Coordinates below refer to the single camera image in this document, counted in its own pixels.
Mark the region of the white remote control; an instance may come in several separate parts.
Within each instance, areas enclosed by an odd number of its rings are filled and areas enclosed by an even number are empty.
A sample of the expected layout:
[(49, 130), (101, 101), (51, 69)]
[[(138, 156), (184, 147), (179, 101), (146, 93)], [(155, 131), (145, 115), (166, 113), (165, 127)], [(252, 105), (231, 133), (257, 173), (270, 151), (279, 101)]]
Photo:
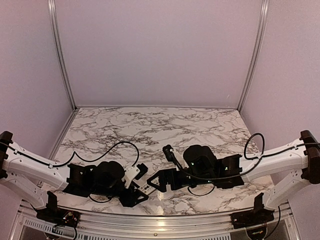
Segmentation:
[(156, 189), (150, 185), (148, 185), (147, 183), (143, 184), (142, 186), (140, 186), (138, 188), (142, 193), (144, 193), (145, 195), (150, 195), (152, 194), (154, 191), (156, 191)]

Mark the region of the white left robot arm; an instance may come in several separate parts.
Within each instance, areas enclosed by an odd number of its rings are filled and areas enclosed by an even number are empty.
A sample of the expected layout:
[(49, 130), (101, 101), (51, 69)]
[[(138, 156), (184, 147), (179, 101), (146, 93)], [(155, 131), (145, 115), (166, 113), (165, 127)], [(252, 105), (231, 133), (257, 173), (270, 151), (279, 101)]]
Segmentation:
[(13, 134), (0, 134), (0, 182), (28, 201), (35, 209), (43, 210), (53, 223), (63, 219), (57, 197), (37, 186), (34, 181), (50, 185), (66, 194), (88, 198), (91, 195), (116, 198), (124, 207), (132, 208), (149, 196), (134, 185), (133, 180), (148, 170), (144, 164), (124, 168), (116, 161), (98, 165), (78, 165), (68, 160), (58, 163), (41, 157), (12, 140)]

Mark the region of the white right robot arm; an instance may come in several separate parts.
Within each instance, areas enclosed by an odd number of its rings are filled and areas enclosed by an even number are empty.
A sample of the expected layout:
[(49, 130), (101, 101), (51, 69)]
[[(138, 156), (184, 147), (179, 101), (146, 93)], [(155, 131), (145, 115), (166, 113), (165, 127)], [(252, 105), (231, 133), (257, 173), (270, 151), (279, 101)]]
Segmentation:
[(268, 192), (254, 199), (254, 208), (247, 219), (258, 224), (291, 195), (309, 185), (320, 182), (320, 144), (309, 130), (300, 138), (281, 147), (255, 154), (235, 154), (217, 158), (208, 146), (191, 145), (179, 154), (170, 145), (162, 149), (174, 168), (162, 169), (146, 182), (164, 193), (184, 187), (213, 184), (216, 188), (232, 189), (260, 177), (279, 172), (289, 174)]

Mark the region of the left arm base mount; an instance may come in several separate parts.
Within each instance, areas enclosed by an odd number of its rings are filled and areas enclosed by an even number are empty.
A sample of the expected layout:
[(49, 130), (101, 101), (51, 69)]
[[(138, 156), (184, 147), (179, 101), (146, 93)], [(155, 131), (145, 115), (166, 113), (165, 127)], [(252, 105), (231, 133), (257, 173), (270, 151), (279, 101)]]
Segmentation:
[(57, 196), (51, 191), (47, 192), (47, 203), (43, 209), (35, 209), (36, 217), (57, 226), (67, 226), (76, 228), (80, 219), (80, 213), (74, 210), (68, 210), (58, 207)]

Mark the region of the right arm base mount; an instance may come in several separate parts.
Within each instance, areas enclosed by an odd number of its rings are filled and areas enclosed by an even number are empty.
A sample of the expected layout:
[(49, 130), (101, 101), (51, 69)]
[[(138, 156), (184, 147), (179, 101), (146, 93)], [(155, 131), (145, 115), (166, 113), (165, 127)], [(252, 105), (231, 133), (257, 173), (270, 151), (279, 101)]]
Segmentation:
[(274, 210), (268, 210), (263, 204), (264, 193), (260, 193), (254, 198), (253, 209), (234, 212), (230, 215), (234, 229), (251, 227), (259, 224), (266, 224), (273, 221)]

